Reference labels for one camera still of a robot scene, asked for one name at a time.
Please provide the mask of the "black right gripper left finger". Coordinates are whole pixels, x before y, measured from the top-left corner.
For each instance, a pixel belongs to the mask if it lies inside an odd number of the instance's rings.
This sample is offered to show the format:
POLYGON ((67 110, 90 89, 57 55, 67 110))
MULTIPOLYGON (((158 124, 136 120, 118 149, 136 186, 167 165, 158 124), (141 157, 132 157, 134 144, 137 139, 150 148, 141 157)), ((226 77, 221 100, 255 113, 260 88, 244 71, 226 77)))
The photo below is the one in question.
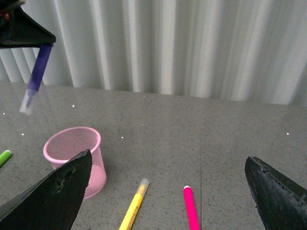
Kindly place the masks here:
POLYGON ((89 184, 89 149, 0 207, 2 230, 70 230, 89 184))

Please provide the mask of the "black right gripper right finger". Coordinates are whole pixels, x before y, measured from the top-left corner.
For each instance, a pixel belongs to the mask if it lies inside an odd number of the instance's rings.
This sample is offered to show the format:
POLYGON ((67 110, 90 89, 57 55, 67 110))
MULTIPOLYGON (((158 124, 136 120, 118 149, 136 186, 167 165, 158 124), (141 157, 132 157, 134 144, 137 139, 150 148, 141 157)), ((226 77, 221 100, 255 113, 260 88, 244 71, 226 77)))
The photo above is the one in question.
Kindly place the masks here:
POLYGON ((245 175, 267 230, 307 228, 307 190, 258 157, 248 157, 245 175))

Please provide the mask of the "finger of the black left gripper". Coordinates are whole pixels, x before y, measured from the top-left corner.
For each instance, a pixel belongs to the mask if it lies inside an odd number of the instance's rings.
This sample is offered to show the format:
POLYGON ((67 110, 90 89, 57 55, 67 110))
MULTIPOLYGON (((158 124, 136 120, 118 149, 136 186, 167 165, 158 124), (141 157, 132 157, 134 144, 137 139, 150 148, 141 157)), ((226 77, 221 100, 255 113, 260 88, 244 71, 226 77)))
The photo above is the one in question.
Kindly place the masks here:
POLYGON ((24 3, 24 0, 0 2, 0 47, 40 47, 55 43, 55 35, 23 11, 21 5, 24 3))

